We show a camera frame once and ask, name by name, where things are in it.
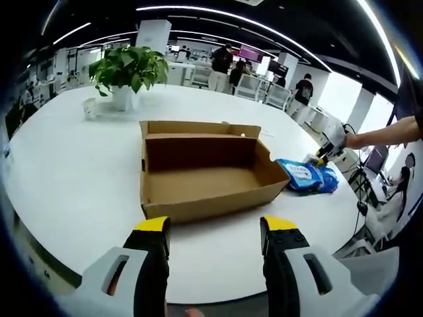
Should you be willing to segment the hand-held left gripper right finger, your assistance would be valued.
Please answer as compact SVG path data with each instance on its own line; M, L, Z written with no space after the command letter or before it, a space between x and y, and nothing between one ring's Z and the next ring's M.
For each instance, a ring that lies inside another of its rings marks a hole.
M379 301L353 284L339 260L310 246L293 222L265 215L260 234L269 316L367 316Z

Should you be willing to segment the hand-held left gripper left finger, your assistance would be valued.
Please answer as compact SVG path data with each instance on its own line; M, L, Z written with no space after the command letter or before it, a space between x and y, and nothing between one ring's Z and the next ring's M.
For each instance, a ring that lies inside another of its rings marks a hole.
M169 217L140 222L122 247L93 262L81 284L58 297L66 316L166 316Z

